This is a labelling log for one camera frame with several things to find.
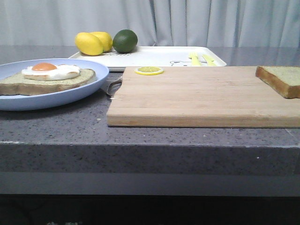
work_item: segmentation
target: egg white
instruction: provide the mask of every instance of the egg white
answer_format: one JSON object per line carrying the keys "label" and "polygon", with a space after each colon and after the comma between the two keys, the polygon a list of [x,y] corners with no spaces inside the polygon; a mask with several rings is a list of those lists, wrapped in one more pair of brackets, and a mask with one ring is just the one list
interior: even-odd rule
{"label": "egg white", "polygon": [[38,81],[66,80],[79,76],[80,68],[76,65],[55,65],[57,69],[47,71],[35,71],[33,67],[22,70],[24,78]]}

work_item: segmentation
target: blue plate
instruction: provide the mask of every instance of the blue plate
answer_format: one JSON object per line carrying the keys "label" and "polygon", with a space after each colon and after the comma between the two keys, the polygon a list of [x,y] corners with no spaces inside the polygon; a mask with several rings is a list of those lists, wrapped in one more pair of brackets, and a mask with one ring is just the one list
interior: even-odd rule
{"label": "blue plate", "polygon": [[40,60],[27,60],[21,62],[14,62],[0,65],[0,80],[8,76],[20,72],[28,66],[34,66],[41,62],[49,62],[55,65],[69,64],[77,65],[80,68],[90,68],[96,72],[96,81],[86,84],[84,86],[73,88],[70,90],[59,91],[50,94],[25,96],[0,96],[0,110],[5,111],[25,111],[46,109],[59,105],[68,104],[97,91],[106,77],[109,74],[108,67],[93,61],[78,60],[78,59],[40,59]]}

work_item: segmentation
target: lemon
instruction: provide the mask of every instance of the lemon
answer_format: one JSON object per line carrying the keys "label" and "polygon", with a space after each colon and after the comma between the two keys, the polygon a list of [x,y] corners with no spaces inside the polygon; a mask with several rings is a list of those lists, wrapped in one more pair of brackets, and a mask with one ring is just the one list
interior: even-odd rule
{"label": "lemon", "polygon": [[158,75],[164,72],[160,67],[139,67],[135,72],[140,75]]}
{"label": "lemon", "polygon": [[91,32],[90,34],[95,35],[100,39],[104,48],[104,52],[109,52],[111,50],[113,46],[113,39],[109,33],[103,31],[95,31]]}
{"label": "lemon", "polygon": [[112,45],[119,53],[129,53],[136,47],[137,35],[132,30],[120,30],[113,38]]}
{"label": "lemon", "polygon": [[86,55],[100,55],[104,51],[99,38],[87,32],[80,32],[76,35],[75,45]]}

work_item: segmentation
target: countertop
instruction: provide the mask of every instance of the countertop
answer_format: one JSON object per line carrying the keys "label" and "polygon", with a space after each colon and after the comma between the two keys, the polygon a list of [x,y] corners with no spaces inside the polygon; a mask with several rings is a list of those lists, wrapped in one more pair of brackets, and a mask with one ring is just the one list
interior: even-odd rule
{"label": "countertop", "polygon": [[[209,49],[228,66],[300,65],[297,48]],[[77,49],[0,51],[5,64]],[[299,128],[108,127],[109,104],[100,89],[55,108],[0,111],[0,194],[300,196]]]}

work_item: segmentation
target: toast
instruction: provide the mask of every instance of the toast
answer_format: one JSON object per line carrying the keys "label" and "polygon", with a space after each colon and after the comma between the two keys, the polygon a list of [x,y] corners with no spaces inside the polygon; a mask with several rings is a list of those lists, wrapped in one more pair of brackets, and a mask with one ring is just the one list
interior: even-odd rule
{"label": "toast", "polygon": [[0,95],[42,95],[77,88],[96,80],[92,69],[80,69],[75,78],[57,81],[26,79],[21,72],[0,80]]}
{"label": "toast", "polygon": [[258,66],[257,77],[285,98],[300,98],[300,67]]}

